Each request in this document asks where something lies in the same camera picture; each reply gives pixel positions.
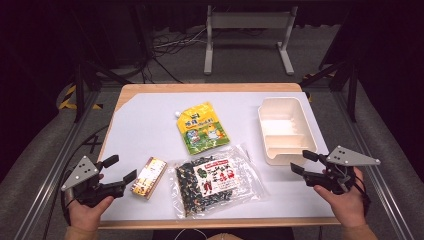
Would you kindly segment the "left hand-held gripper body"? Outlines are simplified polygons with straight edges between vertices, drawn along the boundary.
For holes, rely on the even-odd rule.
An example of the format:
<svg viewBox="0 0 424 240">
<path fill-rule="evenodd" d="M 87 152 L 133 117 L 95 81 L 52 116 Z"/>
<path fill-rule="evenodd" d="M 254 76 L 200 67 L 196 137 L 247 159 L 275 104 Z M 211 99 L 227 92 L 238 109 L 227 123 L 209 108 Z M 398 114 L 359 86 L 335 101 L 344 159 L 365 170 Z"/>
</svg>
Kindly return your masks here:
<svg viewBox="0 0 424 240">
<path fill-rule="evenodd" d="M 72 201 L 94 207 L 108 196 L 120 198 L 124 195 L 127 184 L 123 179 L 114 183 L 101 183 L 100 172 L 102 169 L 97 169 L 96 163 L 93 163 L 87 156 L 83 156 L 75 165 L 61 186 L 61 199 L 64 207 L 68 207 Z"/>
</svg>

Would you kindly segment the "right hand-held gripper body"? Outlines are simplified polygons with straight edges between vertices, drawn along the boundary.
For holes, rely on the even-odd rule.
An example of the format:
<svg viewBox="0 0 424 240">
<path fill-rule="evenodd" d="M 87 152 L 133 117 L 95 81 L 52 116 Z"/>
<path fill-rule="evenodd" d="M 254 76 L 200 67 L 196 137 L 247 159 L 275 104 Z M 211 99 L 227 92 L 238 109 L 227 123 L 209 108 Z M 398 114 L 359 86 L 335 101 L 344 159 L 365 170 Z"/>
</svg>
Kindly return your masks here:
<svg viewBox="0 0 424 240">
<path fill-rule="evenodd" d="M 304 171 L 306 185 L 320 185 L 328 191 L 340 195 L 350 191 L 356 182 L 354 167 L 378 166 L 381 161 L 376 158 L 337 146 L 328 155 L 318 154 L 319 162 L 325 166 L 324 173 Z"/>
</svg>

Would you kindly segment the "clear bag of dark snacks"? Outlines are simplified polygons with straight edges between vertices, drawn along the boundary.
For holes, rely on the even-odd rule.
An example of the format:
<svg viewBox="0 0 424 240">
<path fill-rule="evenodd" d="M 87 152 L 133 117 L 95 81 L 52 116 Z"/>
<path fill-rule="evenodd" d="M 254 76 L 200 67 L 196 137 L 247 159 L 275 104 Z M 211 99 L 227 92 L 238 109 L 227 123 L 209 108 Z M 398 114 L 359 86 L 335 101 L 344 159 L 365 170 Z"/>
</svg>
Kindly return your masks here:
<svg viewBox="0 0 424 240">
<path fill-rule="evenodd" d="M 261 200 L 266 195 L 245 145 L 214 149 L 168 170 L 178 218 L 196 219 Z"/>
</svg>

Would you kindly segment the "white metal stand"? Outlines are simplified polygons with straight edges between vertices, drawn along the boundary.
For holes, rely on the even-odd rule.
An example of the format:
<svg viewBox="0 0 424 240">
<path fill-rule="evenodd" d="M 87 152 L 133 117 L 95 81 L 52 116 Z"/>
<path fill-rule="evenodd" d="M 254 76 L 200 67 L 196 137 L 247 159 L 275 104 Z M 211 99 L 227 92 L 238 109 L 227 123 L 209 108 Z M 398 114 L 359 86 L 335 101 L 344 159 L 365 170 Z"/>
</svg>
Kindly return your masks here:
<svg viewBox="0 0 424 240">
<path fill-rule="evenodd" d="M 206 32 L 207 43 L 205 50 L 204 74 L 211 75 L 213 67 L 214 29 L 283 29 L 284 37 L 276 44 L 286 74 L 294 74 L 290 57 L 287 52 L 288 42 L 294 27 L 298 7 L 280 12 L 216 12 L 212 6 L 207 8 Z"/>
</svg>

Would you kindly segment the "yellow black hazard tape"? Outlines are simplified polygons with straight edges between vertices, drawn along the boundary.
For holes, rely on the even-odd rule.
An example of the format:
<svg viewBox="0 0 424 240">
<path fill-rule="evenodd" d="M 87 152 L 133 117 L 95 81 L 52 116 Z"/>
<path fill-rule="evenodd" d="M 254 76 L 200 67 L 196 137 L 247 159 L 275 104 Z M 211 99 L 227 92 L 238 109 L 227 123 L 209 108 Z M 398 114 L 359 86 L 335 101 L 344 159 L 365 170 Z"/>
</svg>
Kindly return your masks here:
<svg viewBox="0 0 424 240">
<path fill-rule="evenodd" d="M 73 109 L 73 110 L 77 109 L 77 105 L 75 103 L 70 102 L 70 99 L 75 92 L 76 92 L 76 85 L 71 84 L 68 90 L 66 91 L 62 102 L 59 104 L 59 109 Z"/>
</svg>

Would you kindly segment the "white table mat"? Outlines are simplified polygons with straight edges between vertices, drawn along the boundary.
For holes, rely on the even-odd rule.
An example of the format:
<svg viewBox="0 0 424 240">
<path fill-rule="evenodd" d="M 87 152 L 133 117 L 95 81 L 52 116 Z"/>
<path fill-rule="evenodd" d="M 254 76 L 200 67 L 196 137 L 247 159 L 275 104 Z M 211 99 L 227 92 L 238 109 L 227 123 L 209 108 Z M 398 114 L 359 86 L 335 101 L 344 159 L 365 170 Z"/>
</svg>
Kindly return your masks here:
<svg viewBox="0 0 424 240">
<path fill-rule="evenodd" d="M 212 213 L 212 220 L 326 218 L 333 215 L 323 200 L 303 178 L 288 166 L 269 165 L 265 160 L 258 108 L 265 98 L 300 97 L 303 92 L 191 92 L 140 93 L 113 115 L 101 156 L 118 155 L 119 161 L 105 172 L 115 181 L 142 168 L 150 157 L 174 164 L 189 157 L 177 128 L 176 114 L 197 104 L 210 102 L 233 145 L 244 144 L 266 190 L 264 199 Z M 328 149 L 322 137 L 318 154 Z M 306 170 L 320 172 L 323 165 L 306 160 Z"/>
</svg>

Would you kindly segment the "yellow spout pouch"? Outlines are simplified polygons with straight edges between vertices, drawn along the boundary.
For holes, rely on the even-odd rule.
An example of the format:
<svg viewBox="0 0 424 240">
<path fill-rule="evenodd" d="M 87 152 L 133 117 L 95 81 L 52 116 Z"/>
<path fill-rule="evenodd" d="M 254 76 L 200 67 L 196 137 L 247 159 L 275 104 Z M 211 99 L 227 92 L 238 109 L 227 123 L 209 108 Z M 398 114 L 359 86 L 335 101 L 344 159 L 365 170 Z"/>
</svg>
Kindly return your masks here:
<svg viewBox="0 0 424 240">
<path fill-rule="evenodd" d="M 177 128 L 190 155 L 230 142 L 210 102 L 198 104 L 179 113 Z"/>
</svg>

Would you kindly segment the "white plastic container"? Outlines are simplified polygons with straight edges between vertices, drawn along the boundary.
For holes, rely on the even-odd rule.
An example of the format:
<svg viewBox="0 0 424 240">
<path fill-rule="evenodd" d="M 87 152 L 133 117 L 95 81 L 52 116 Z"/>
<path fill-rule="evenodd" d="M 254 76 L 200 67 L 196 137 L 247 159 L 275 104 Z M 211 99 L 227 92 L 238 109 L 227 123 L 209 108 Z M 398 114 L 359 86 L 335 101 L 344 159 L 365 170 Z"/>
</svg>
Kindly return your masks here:
<svg viewBox="0 0 424 240">
<path fill-rule="evenodd" d="M 317 122 L 311 107 L 300 97 L 265 98 L 258 108 L 258 117 L 269 165 L 303 165 L 304 150 L 319 150 Z"/>
</svg>

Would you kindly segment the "person's right hand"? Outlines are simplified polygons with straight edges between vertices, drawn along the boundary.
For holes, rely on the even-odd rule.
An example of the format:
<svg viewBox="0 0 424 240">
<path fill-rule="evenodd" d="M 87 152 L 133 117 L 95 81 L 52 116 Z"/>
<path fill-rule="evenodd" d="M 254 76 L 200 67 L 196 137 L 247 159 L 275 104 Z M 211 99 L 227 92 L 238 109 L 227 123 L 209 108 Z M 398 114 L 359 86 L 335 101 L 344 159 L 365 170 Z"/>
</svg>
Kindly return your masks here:
<svg viewBox="0 0 424 240">
<path fill-rule="evenodd" d="M 343 227 L 353 228 L 366 224 L 363 198 L 357 188 L 352 187 L 348 193 L 341 195 L 333 194 L 320 185 L 314 186 L 313 189 L 331 206 L 336 219 Z"/>
</svg>

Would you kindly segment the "black metal stand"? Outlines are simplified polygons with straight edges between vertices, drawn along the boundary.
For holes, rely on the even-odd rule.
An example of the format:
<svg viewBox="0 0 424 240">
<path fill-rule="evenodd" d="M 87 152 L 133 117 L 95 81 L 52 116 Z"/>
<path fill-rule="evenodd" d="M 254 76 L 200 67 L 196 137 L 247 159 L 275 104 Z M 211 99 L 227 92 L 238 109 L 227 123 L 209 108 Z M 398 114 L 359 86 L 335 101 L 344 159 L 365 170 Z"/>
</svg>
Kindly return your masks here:
<svg viewBox="0 0 424 240">
<path fill-rule="evenodd" d="M 77 113 L 74 122 L 79 122 L 86 111 L 84 98 L 84 86 L 87 85 L 91 91 L 99 91 L 101 88 L 100 78 L 97 72 L 110 78 L 121 85 L 130 84 L 130 81 L 113 73 L 112 71 L 90 61 L 80 61 L 75 67 L 76 106 Z"/>
<path fill-rule="evenodd" d="M 329 67 L 313 74 L 309 77 L 305 77 L 299 85 L 306 87 L 322 78 L 326 75 L 333 73 L 329 88 L 331 91 L 341 91 L 345 84 L 348 84 L 347 94 L 347 113 L 350 119 L 355 122 L 355 106 L 356 106 L 356 93 L 358 85 L 358 69 L 353 61 L 342 61 L 336 64 L 332 64 Z"/>
</svg>

